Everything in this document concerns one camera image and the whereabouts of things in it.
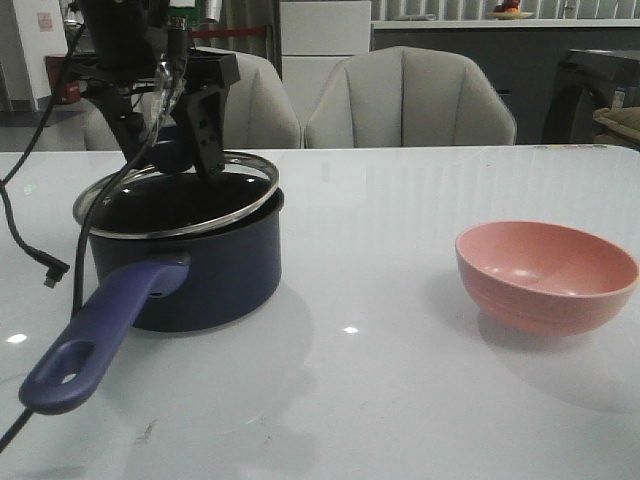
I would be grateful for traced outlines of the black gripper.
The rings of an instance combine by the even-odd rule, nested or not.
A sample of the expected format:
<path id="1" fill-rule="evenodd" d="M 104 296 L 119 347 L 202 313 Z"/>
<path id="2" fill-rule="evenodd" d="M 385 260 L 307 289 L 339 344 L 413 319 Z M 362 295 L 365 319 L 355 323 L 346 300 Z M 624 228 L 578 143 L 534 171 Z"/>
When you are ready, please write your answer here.
<path id="1" fill-rule="evenodd" d="M 189 163 L 211 182 L 225 163 L 228 88 L 240 80 L 233 53 L 198 50 L 194 30 L 220 17 L 219 1 L 80 1 L 93 51 L 72 57 L 69 71 L 94 107 L 88 150 L 119 150 L 127 161 L 144 147 L 157 119 L 157 97 L 139 90 L 185 91 L 174 120 Z M 113 95 L 102 95 L 111 92 Z"/>

